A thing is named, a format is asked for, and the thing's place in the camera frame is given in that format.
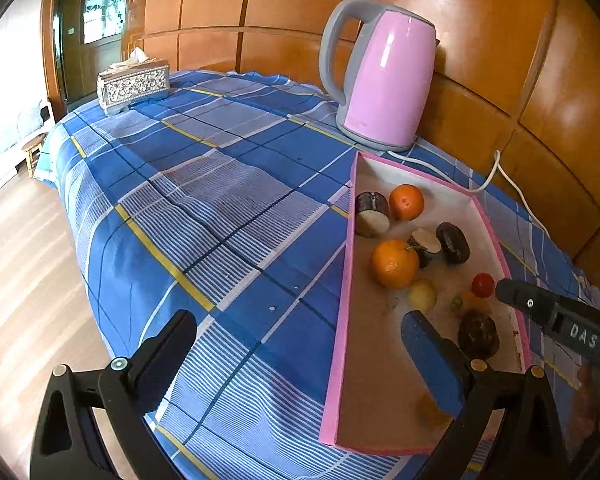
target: screw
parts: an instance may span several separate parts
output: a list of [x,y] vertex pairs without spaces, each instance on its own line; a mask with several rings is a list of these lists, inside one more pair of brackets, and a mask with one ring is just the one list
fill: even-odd
[[111,368],[113,370],[119,372],[120,370],[124,370],[126,368],[127,364],[128,364],[128,361],[125,358],[123,358],[123,357],[116,357],[111,362]]
[[66,372],[66,365],[58,365],[54,368],[53,374],[55,377],[63,376]]
[[531,375],[538,379],[542,379],[544,377],[544,370],[542,370],[541,367],[534,365],[531,367]]
[[471,361],[471,368],[476,372],[483,372],[487,369],[487,363],[485,363],[482,359],[474,359]]

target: door glass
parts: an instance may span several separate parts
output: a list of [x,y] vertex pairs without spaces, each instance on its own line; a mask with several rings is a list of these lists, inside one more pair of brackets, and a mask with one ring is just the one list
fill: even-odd
[[84,0],[84,43],[120,34],[125,25],[125,0]]

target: tablecloth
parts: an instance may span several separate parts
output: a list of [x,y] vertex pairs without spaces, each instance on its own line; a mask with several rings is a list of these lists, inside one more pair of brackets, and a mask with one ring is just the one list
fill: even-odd
[[[338,131],[335,103],[284,76],[178,72],[171,85],[167,98],[110,118],[97,102],[69,113],[35,174],[58,188],[112,356],[131,355],[179,308],[196,316],[197,341],[146,416],[158,441],[190,479],[412,478],[426,457],[365,456],[317,439],[349,172],[364,148]],[[408,155],[462,186],[484,181],[423,139]],[[479,199],[514,279],[600,306],[524,208],[494,186]],[[566,429],[581,359],[526,328]]]

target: ornate silver tissue box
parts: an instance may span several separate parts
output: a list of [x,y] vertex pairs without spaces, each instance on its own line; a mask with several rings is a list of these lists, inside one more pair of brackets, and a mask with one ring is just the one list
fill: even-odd
[[98,99],[107,116],[136,101],[169,94],[169,63],[155,57],[142,62],[122,62],[98,76]]

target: pink tray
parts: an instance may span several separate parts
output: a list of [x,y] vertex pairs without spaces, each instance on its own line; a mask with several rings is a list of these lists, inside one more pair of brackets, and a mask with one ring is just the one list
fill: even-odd
[[[356,157],[351,179],[340,310],[319,439],[368,454],[431,452],[445,428],[427,427],[416,413],[416,402],[427,389],[400,339],[400,322],[411,307],[404,291],[386,290],[372,279],[368,260],[379,240],[354,234],[355,197],[371,190],[388,197],[399,184],[422,190],[423,213],[412,222],[392,221],[383,239],[407,240],[418,227],[435,232],[441,222],[451,222],[464,232],[472,251],[465,264],[448,266],[440,258],[419,274],[438,288],[436,306],[426,316],[443,337],[457,341],[459,320],[448,312],[453,295],[469,288],[478,272],[488,272],[497,281],[510,277],[509,268],[478,199],[461,187],[368,153]],[[490,365],[511,372],[526,370],[530,351],[522,314],[494,296],[488,301],[500,338]],[[500,419],[498,413],[491,416],[485,438],[496,433]]]

